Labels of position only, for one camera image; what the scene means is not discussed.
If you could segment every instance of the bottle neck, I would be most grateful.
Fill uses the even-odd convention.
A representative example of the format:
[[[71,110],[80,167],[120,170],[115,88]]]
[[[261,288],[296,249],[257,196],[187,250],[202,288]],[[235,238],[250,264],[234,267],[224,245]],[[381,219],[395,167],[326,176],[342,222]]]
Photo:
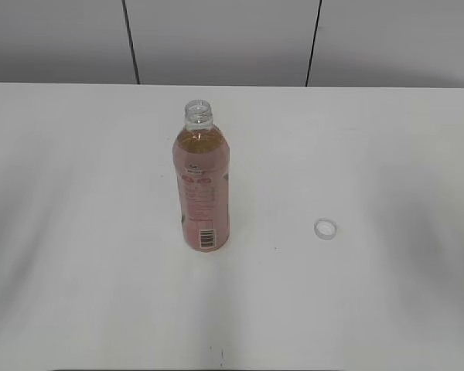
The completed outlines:
[[[213,127],[211,106],[205,100],[191,100],[185,108],[186,130],[210,130]]]

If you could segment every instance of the nutrition label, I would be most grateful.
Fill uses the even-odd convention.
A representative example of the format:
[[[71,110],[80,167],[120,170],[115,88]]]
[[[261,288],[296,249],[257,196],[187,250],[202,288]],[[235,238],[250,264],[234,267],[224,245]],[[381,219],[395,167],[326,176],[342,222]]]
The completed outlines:
[[[186,200],[187,215],[194,221],[213,218],[216,187],[211,178],[192,178],[181,175]]]

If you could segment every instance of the white table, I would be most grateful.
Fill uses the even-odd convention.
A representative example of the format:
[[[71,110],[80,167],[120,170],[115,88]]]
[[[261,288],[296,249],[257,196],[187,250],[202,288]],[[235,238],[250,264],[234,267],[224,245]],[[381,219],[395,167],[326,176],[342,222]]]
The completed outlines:
[[[193,98],[231,148],[211,254]],[[160,367],[464,370],[464,90],[0,84],[0,371]]]

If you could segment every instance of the liquid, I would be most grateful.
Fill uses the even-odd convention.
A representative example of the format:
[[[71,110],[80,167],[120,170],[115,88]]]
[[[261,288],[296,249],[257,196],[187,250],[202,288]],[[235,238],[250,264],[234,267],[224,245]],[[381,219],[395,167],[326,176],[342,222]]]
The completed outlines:
[[[221,131],[188,131],[173,146],[183,233],[198,251],[214,251],[229,237],[229,146]]]

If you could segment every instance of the barcode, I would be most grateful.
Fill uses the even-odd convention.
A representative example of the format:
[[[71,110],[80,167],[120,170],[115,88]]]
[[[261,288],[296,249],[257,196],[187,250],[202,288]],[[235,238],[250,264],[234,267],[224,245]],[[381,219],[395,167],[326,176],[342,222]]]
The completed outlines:
[[[202,249],[215,247],[215,230],[200,230],[200,241]]]

